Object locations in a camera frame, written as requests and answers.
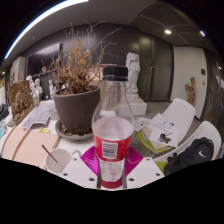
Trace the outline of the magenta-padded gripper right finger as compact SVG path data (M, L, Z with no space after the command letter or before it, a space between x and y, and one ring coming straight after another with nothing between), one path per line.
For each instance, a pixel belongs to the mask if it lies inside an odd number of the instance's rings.
M124 161L125 189L140 188L163 177L164 174L151 157L143 157L133 147L129 148Z

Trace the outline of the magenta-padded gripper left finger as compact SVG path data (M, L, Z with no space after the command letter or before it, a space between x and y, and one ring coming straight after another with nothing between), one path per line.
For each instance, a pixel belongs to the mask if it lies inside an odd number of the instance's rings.
M80 157L75 156L60 176L84 188L100 189L100 165L95 147L92 146Z

